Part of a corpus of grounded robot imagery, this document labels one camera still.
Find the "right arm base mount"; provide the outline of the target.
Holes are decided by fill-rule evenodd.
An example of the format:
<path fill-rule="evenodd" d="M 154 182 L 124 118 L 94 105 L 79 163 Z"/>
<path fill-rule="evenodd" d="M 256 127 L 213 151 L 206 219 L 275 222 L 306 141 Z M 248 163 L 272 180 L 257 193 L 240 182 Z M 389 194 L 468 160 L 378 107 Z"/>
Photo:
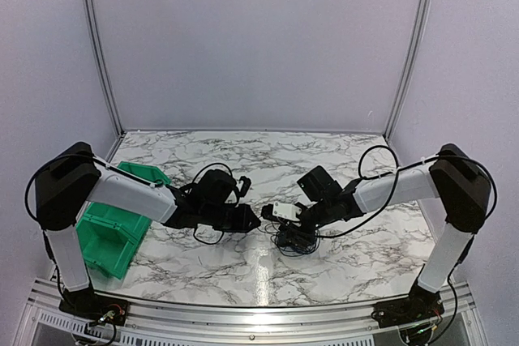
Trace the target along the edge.
<path fill-rule="evenodd" d="M 380 328 L 406 325 L 444 313 L 440 293 L 432 293 L 414 284 L 406 297 L 375 303 L 371 318 Z"/>

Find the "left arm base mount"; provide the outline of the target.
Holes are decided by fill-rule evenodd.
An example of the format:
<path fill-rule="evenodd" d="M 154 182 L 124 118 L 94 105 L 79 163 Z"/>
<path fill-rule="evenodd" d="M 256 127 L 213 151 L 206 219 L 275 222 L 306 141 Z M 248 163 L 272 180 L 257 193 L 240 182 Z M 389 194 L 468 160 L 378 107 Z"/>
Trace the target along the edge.
<path fill-rule="evenodd" d="M 59 309 L 67 314 L 88 319 L 91 323 L 112 323 L 123 326 L 127 320 L 130 303 L 127 300 L 100 295 L 93 289 L 62 291 Z"/>

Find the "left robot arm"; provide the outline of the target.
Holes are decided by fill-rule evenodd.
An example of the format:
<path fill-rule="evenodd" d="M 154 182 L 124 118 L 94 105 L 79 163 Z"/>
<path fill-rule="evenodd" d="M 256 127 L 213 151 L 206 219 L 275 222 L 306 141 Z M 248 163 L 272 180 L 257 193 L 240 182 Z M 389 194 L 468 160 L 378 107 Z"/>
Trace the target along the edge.
<path fill-rule="evenodd" d="M 220 233 L 250 233 L 260 226 L 252 207 L 242 200 L 248 177 L 235 178 L 214 164 L 200 178 L 176 187 L 158 178 L 148 180 L 95 155 L 78 142 L 44 163 L 29 179 L 24 197 L 33 197 L 28 214 L 39 224 L 57 265 L 70 303 L 84 317 L 102 311 L 102 300 L 90 290 L 91 278 L 75 225 L 91 204 L 142 216 L 169 229 L 208 226 Z"/>

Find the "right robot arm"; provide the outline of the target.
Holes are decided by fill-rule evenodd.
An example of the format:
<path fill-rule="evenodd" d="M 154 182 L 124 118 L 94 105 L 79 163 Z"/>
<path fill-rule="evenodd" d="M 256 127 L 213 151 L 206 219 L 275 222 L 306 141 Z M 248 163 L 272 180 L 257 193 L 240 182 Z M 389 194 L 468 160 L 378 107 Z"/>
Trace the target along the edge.
<path fill-rule="evenodd" d="M 444 231 L 418 275 L 419 289 L 401 304 L 401 312 L 410 320 L 420 319 L 432 308 L 431 293 L 440 290 L 461 262 L 497 204 L 490 172 L 453 143 L 445 144 L 433 156 L 377 176 L 359 177 L 347 186 L 340 186 L 320 166 L 302 177 L 298 185 L 313 204 L 275 203 L 272 216 L 310 238 L 315 237 L 316 229 L 340 220 L 372 220 L 388 206 L 424 199 L 441 201 Z"/>

